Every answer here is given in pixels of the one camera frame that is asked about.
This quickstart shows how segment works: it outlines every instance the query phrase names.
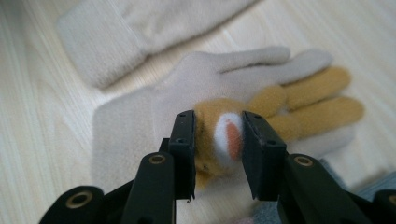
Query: plush toy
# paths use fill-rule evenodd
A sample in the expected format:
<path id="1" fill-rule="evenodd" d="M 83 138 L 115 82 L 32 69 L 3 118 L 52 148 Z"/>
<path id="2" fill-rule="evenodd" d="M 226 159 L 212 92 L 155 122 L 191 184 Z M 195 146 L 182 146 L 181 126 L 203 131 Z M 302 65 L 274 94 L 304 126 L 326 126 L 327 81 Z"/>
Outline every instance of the plush toy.
<path id="1" fill-rule="evenodd" d="M 266 118 L 286 142 L 348 125 L 363 115 L 357 100 L 334 95 L 350 82 L 348 72 L 329 67 L 289 85 L 262 89 L 247 103 L 218 98 L 194 107 L 197 186 L 230 173 L 243 146 L 243 110 Z"/>

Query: glove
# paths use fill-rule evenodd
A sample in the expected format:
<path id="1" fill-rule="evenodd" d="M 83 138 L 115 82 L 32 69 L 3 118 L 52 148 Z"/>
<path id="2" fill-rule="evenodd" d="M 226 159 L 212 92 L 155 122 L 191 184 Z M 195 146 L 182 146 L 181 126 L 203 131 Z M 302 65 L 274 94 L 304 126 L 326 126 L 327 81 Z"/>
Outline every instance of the glove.
<path id="1" fill-rule="evenodd" d="M 348 97 L 333 97 L 350 82 L 348 72 L 329 67 L 289 85 L 259 91 L 247 103 L 228 98 L 203 101 L 196 115 L 197 186 L 233 171 L 243 145 L 242 111 L 265 117 L 287 143 L 335 130 L 361 119 L 363 106 Z M 286 105 L 282 114 L 277 114 Z"/>
<path id="2" fill-rule="evenodd" d="M 220 97 L 247 103 L 265 87 L 302 79 L 332 62 L 329 53 L 317 49 L 293 59 L 289 55 L 281 47 L 228 54 L 195 52 L 157 84 L 100 106 L 93 117 L 93 184 L 110 191 L 134 179 L 140 160 L 170 136 L 176 115 L 197 103 Z M 192 223 L 196 217 L 199 223 L 197 210 L 215 223 L 233 218 L 230 214 L 245 216 L 252 200 L 244 178 L 243 173 L 231 178 L 245 183 L 237 189 L 236 185 L 224 188 L 226 180 L 221 178 L 213 182 L 215 188 L 198 192 L 193 203 L 177 203 L 177 222 Z"/>
<path id="3" fill-rule="evenodd" d="M 84 80 L 104 88 L 150 54 L 207 32 L 257 0 L 83 0 L 57 24 Z"/>

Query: gray fabric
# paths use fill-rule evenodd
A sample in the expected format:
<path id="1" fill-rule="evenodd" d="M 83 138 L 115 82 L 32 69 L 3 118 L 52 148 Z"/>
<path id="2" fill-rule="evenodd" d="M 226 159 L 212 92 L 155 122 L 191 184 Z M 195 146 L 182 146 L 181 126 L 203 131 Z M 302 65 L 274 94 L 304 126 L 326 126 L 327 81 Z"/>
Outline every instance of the gray fabric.
<path id="1" fill-rule="evenodd" d="M 396 189 L 396 172 L 383 176 L 374 183 L 358 190 L 356 194 L 371 202 L 375 193 L 381 189 Z"/>
<path id="2" fill-rule="evenodd" d="M 104 88 L 146 57 L 207 32 L 257 0 L 83 0 L 57 23 L 90 85 Z"/>

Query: glove finger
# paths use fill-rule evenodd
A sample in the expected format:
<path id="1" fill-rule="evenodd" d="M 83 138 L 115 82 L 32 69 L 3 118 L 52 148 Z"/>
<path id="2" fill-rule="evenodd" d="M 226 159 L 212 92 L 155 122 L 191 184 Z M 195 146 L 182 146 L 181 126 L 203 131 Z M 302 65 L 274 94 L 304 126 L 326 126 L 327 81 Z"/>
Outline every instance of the glove finger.
<path id="1" fill-rule="evenodd" d="M 349 97 L 337 97 L 306 106 L 290 115 L 300 123 L 300 138 L 354 123 L 363 116 L 363 105 Z"/>
<path id="2" fill-rule="evenodd" d="M 101 105 L 94 113 L 92 181 L 106 192 L 134 178 L 140 160 L 156 151 L 150 116 L 151 89 Z"/>
<path id="3" fill-rule="evenodd" d="M 329 67 L 311 77 L 284 86 L 287 106 L 295 110 L 335 95 L 350 83 L 348 71 L 341 67 Z"/>
<path id="4" fill-rule="evenodd" d="M 305 139 L 288 143 L 289 153 L 303 153 L 315 159 L 347 146 L 355 136 L 355 129 L 348 125 L 326 133 L 316 134 Z"/>
<path id="5" fill-rule="evenodd" d="M 249 87 L 253 90 L 262 86 L 286 84 L 311 76 L 328 67 L 332 55 L 319 49 L 310 49 L 295 56 L 287 63 L 278 65 L 258 65 L 224 73 L 222 81 L 236 83 L 237 86 Z"/>
<path id="6" fill-rule="evenodd" d="M 286 47 L 269 47 L 225 54 L 212 54 L 209 60 L 216 71 L 223 73 L 254 64 L 285 63 L 289 56 L 290 51 Z"/>
<path id="7" fill-rule="evenodd" d="M 259 91 L 248 102 L 248 110 L 269 118 L 286 103 L 287 95 L 284 89 L 279 86 L 270 86 Z"/>
<path id="8" fill-rule="evenodd" d="M 267 121 L 284 141 L 292 141 L 354 123 L 362 115 L 363 106 L 359 101 L 338 97 Z"/>

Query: white knit glove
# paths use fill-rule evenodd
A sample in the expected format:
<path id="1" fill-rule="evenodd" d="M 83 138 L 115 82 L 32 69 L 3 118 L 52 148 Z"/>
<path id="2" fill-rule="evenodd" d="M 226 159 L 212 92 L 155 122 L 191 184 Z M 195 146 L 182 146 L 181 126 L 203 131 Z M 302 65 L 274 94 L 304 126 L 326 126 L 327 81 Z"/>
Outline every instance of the white knit glove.
<path id="1" fill-rule="evenodd" d="M 176 115 L 193 109 L 196 103 L 218 97 L 246 102 L 266 86 L 313 75 L 332 62 L 329 53 L 317 49 L 293 59 L 289 55 L 281 47 L 228 54 L 194 52 L 157 84 L 100 106 L 93 119 L 93 184 L 109 192 L 134 179 L 140 160 L 157 151 L 162 138 L 170 136 Z M 304 145 L 317 146 L 326 139 L 347 143 L 345 138 L 351 137 L 337 133 L 307 138 Z M 223 223 L 227 218 L 246 216 L 254 201 L 244 174 L 238 172 L 232 179 L 215 181 L 205 194 L 198 192 L 193 202 L 177 203 L 177 222 Z"/>
<path id="2" fill-rule="evenodd" d="M 86 82 L 104 88 L 150 55 L 212 29 L 257 0 L 83 0 L 57 28 Z"/>

